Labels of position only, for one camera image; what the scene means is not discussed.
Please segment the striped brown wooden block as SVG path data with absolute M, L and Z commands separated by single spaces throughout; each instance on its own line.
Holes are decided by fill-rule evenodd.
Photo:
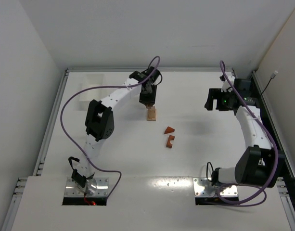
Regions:
M 148 109 L 148 117 L 153 117 L 155 107 L 153 105 L 149 105 L 147 106 L 147 109 Z

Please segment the light wooden long block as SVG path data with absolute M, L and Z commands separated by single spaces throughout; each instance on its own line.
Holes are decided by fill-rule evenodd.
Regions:
M 147 110 L 147 121 L 154 121 L 155 118 L 155 110 L 152 108 L 149 108 Z

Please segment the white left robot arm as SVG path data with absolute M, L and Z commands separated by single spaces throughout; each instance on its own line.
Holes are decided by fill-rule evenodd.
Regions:
M 81 147 L 73 138 L 67 137 L 79 148 L 83 158 L 68 158 L 69 163 L 75 161 L 77 164 L 71 166 L 72 180 L 81 188 L 87 187 L 89 181 L 94 177 L 95 170 L 108 173 L 120 173 L 117 170 L 104 170 L 97 167 L 92 159 L 95 158 L 103 146 L 103 143 L 114 132 L 114 112 L 124 106 L 131 98 L 139 95 L 139 103 L 146 108 L 151 108 L 155 104 L 157 92 L 157 79 L 163 79 L 162 74 L 155 67 L 139 72 L 135 71 L 129 75 L 123 85 L 107 86 L 115 89 L 108 96 L 101 100 L 90 101 L 85 118 L 86 141 Z

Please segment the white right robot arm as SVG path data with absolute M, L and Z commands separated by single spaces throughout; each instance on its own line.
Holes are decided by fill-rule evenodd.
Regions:
M 208 92 L 205 109 L 233 111 L 244 136 L 246 150 L 236 166 L 230 168 L 218 167 L 211 174 L 213 185 L 244 184 L 272 188 L 285 161 L 284 153 L 277 149 L 262 128 L 258 100 L 242 93 L 242 104 L 233 91 L 222 91 L 211 88 Z

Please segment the red-brown wooden arch block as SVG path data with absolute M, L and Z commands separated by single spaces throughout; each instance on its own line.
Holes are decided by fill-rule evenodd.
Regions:
M 167 148 L 172 148 L 173 144 L 172 144 L 172 141 L 174 141 L 175 139 L 175 136 L 173 135 L 169 135 L 168 139 L 167 139 L 167 143 L 166 143 L 166 147 Z

